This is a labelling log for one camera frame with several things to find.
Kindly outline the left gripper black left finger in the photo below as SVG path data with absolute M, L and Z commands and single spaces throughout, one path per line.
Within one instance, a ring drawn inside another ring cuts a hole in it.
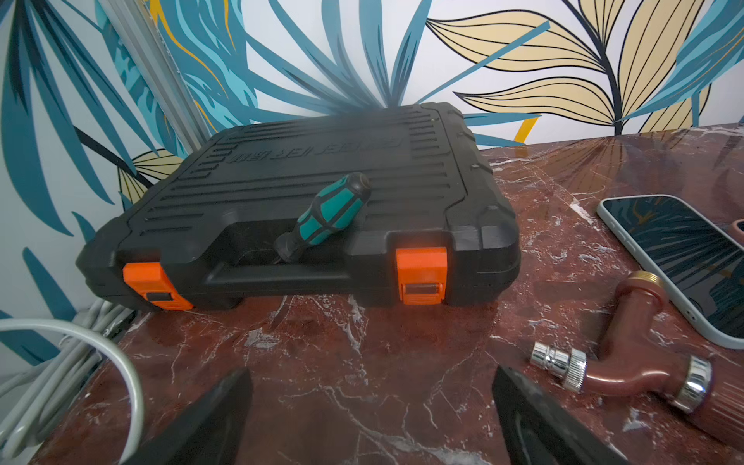
M 248 368 L 234 370 L 185 408 L 128 464 L 234 464 L 253 399 Z

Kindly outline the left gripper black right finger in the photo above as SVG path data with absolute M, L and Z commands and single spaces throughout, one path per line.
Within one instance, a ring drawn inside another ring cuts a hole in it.
M 513 464 L 626 464 L 519 371 L 500 365 L 492 394 Z

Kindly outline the blue-cased smartphone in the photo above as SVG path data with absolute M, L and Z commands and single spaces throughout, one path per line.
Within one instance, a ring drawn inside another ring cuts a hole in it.
M 743 348 L 743 245 L 671 195 L 600 201 L 597 214 L 709 342 Z

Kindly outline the green black screwdriver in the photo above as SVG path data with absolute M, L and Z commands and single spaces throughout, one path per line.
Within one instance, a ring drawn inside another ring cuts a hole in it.
M 298 217 L 290 232 L 274 242 L 273 265 L 296 263 L 311 247 L 347 229 L 371 197 L 371 184 L 362 172 L 351 172 L 321 190 Z

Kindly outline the black plastic tool case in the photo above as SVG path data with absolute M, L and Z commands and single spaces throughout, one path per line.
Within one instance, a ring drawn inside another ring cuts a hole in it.
M 222 131 L 77 257 L 96 296 L 172 311 L 303 294 L 468 306 L 520 264 L 515 212 L 444 103 Z

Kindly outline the aluminium frame post left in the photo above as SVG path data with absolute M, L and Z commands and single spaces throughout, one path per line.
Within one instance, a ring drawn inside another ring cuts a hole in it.
M 210 138 L 149 10 L 141 1 L 102 0 L 102 9 L 188 152 Z

